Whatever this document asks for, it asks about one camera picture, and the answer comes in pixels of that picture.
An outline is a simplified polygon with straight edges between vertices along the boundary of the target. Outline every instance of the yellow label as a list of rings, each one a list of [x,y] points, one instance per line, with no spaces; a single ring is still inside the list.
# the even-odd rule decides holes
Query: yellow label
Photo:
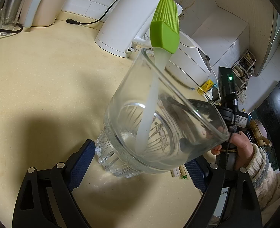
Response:
[[[212,86],[214,85],[214,82],[212,80],[207,80],[202,86],[201,89],[205,92],[207,92]],[[198,93],[200,95],[203,95],[203,92],[201,91],[200,88],[198,88]]]

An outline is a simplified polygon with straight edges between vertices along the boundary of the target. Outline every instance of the white appliance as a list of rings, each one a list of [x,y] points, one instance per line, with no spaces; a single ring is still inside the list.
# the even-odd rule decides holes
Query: white appliance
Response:
[[[96,44],[120,57],[129,57],[137,45],[151,48],[150,39],[143,37],[158,3],[159,0],[120,0],[95,38]]]
[[[206,64],[208,58],[201,47],[188,35],[180,32],[180,42],[175,54],[170,61],[187,73],[199,86],[212,74]],[[195,87],[196,84],[184,73],[173,65],[166,69],[187,87]]]
[[[25,28],[45,27],[54,24],[66,0],[25,0],[20,24]]]

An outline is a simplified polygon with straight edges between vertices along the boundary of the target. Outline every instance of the beige countertop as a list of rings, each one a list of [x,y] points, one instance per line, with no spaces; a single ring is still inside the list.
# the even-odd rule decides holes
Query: beige countertop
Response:
[[[11,227],[29,167],[66,161],[96,140],[132,64],[99,48],[92,28],[56,21],[0,39],[0,220]],[[95,157],[73,195],[93,228],[183,227],[200,193],[170,172],[118,178]]]

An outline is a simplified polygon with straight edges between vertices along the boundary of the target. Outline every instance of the knit sweater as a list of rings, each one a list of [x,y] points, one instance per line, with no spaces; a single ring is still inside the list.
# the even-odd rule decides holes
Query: knit sweater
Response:
[[[280,205],[280,172],[271,168],[266,152],[252,144],[254,156],[246,167],[258,197],[262,224],[265,225]]]

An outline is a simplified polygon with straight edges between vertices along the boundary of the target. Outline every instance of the hand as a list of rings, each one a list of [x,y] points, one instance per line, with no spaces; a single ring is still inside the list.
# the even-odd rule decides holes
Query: hand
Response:
[[[247,167],[254,156],[254,148],[247,136],[239,131],[239,134],[234,133],[231,136],[230,142],[237,147],[238,155],[235,162],[235,170],[241,167]],[[214,155],[219,155],[222,146],[218,145],[211,150]]]

